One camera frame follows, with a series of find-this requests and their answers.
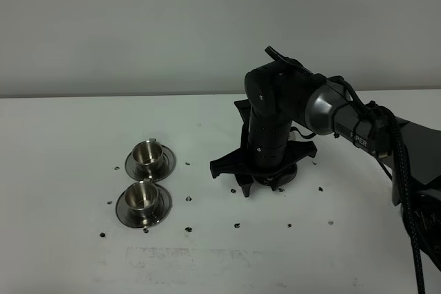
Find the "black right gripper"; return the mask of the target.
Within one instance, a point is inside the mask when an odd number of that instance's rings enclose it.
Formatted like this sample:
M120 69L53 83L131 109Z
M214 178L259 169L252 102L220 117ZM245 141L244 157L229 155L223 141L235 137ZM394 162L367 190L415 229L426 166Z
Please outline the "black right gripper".
M304 157L314 157L317 149L313 142L296 142L289 139L293 121L305 125L305 104L287 103L280 112L263 116L252 107L249 100L236 101L243 120L240 147L210 163L212 177L234 174L245 198L250 195L254 176L272 176L297 164ZM286 175L274 177L270 187L277 191L286 183Z

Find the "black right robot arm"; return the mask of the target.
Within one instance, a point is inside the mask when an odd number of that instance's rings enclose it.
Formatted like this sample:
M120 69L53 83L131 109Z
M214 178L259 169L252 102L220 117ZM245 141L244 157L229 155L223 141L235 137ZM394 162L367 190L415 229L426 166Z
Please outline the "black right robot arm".
M341 76L314 74L296 59L267 48L271 62L245 76L246 99L236 102L243 119L240 147L210 163L213 177L234 174L245 196L260 182L278 189L292 180L297 163L314 157L311 136L333 134L393 167L393 129L398 128L414 196L440 198L440 132L411 121L390 119L386 109L364 104ZM304 127L301 142L289 134Z

